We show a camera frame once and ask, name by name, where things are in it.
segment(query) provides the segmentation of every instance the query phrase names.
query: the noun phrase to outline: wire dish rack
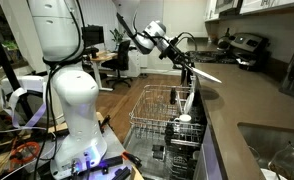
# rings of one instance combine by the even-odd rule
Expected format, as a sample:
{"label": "wire dish rack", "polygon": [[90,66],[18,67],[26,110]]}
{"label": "wire dish rack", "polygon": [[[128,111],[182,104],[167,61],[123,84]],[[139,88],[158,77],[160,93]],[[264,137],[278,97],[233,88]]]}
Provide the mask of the wire dish rack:
{"label": "wire dish rack", "polygon": [[189,112],[192,117],[190,123],[176,119],[182,114],[191,91],[191,88],[180,86],[145,86],[134,109],[129,113],[135,136],[165,140],[167,145],[200,147],[205,127],[199,123],[197,106],[192,106]]}

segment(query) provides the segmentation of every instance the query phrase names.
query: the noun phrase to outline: chair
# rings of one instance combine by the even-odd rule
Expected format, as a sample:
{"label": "chair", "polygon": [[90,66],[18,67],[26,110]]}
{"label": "chair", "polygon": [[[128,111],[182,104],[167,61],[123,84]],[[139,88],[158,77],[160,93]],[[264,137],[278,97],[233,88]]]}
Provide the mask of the chair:
{"label": "chair", "polygon": [[101,64],[102,67],[106,67],[112,70],[117,71],[117,77],[106,80],[106,83],[109,84],[111,81],[115,81],[112,85],[112,88],[115,89],[115,85],[119,83],[125,83],[128,87],[131,87],[126,80],[133,81],[132,78],[123,78],[120,76],[120,71],[128,70],[128,51],[129,51],[130,40],[123,41],[119,44],[117,59],[112,59]]}

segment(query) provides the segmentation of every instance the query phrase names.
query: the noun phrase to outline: dishwasher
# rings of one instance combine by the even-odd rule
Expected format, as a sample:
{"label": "dishwasher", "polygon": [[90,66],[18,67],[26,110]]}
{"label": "dishwasher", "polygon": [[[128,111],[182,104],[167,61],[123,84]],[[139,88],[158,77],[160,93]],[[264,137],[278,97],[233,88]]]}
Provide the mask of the dishwasher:
{"label": "dishwasher", "polygon": [[[188,113],[191,121],[177,121],[192,93]],[[131,128],[123,144],[128,152],[141,159],[139,170],[144,179],[193,178],[207,125],[201,102],[194,85],[144,87],[129,113]]]}

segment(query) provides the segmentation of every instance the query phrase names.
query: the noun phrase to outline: brown countertop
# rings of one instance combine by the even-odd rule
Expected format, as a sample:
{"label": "brown countertop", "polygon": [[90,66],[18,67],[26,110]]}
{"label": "brown countertop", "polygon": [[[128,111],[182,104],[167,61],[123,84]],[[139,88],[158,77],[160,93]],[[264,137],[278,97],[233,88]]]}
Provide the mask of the brown countertop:
{"label": "brown countertop", "polygon": [[200,80],[200,84],[228,179],[264,179],[237,124],[294,129],[294,98],[280,93],[279,83],[265,74],[238,65],[201,63],[196,68],[222,81]]}

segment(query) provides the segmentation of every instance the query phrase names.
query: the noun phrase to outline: stainless steel sink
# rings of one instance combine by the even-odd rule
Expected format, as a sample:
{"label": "stainless steel sink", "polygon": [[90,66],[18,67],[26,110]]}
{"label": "stainless steel sink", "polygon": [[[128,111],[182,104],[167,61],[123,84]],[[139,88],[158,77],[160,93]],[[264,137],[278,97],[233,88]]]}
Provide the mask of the stainless steel sink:
{"label": "stainless steel sink", "polygon": [[274,154],[294,142],[294,130],[239,123],[238,128],[258,165],[268,169]]}

